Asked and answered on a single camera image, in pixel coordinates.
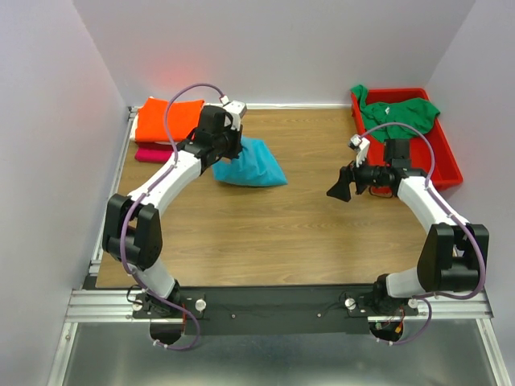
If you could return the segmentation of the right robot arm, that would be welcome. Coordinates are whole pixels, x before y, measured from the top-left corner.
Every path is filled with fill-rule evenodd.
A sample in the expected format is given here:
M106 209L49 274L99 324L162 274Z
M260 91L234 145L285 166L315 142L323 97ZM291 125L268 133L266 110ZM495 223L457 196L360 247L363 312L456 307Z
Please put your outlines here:
M388 140L382 166L368 163L369 140L365 137L355 135L348 145L356 151L356 158L340 169L327 195L348 202L352 184L358 195L370 187L388 187L426 232L416 266L379 276L372 292L358 304L387 315L410 299L438 295L468 300L480 293L486 278L488 229L459 215L435 190L429 174L412 167L408 141Z

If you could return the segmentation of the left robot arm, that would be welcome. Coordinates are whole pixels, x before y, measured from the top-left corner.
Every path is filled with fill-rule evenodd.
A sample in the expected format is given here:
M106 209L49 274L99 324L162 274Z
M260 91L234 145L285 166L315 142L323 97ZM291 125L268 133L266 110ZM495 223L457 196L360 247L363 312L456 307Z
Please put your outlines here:
M178 144L171 158L149 180L128 195L113 195L105 214L102 248L149 295L150 307L162 318L183 308L178 282L160 257L161 217L177 195L222 158L235 159L242 150L241 119L246 105L230 101L205 105L197 127Z

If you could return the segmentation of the teal blue t shirt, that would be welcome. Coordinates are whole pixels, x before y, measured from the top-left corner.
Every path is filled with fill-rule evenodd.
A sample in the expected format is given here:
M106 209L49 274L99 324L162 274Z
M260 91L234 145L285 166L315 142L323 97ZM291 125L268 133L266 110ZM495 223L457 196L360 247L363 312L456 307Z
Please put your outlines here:
M288 184L275 156L261 139L241 138L238 158L212 166L217 182L240 187L280 187Z

